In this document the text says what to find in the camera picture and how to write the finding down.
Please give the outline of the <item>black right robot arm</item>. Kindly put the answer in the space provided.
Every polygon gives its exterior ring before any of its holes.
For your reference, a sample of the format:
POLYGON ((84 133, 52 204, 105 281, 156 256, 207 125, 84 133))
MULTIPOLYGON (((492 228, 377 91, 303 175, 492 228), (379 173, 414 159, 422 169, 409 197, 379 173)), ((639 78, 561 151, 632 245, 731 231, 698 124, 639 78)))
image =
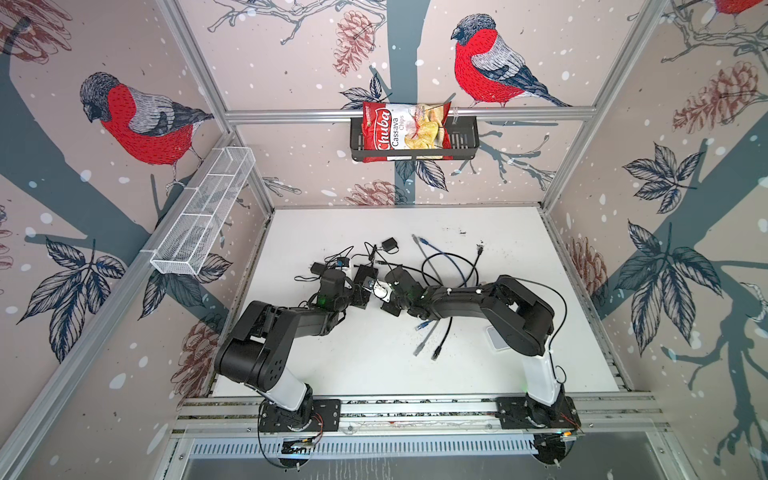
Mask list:
POLYGON ((501 275, 492 283, 476 287, 425 287, 398 266, 386 274, 385 282, 395 303, 419 319, 487 320, 508 347, 525 357, 525 406, 533 423, 558 420, 568 412, 550 353, 555 312, 520 281, 501 275))

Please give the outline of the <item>black network switch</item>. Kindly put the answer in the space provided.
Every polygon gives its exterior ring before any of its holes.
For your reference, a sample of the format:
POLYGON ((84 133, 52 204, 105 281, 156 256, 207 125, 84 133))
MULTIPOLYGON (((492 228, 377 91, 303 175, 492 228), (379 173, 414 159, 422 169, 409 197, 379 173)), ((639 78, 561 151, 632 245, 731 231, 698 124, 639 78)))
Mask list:
POLYGON ((377 280, 378 270, 370 265, 359 265, 355 273, 354 282, 361 283, 369 291, 369 300, 372 293, 372 284, 377 280))

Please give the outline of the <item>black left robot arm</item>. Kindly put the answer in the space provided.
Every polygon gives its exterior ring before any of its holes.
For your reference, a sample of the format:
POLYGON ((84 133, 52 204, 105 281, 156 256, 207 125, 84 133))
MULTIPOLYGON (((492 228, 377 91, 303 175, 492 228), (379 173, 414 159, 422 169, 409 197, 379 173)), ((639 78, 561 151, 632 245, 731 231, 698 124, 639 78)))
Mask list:
POLYGON ((346 318, 358 292, 344 271, 330 269, 321 274, 318 291, 304 306, 251 302, 220 342, 215 373, 257 391, 287 412, 306 411, 312 400, 310 386, 287 367, 294 340, 330 334, 346 318))

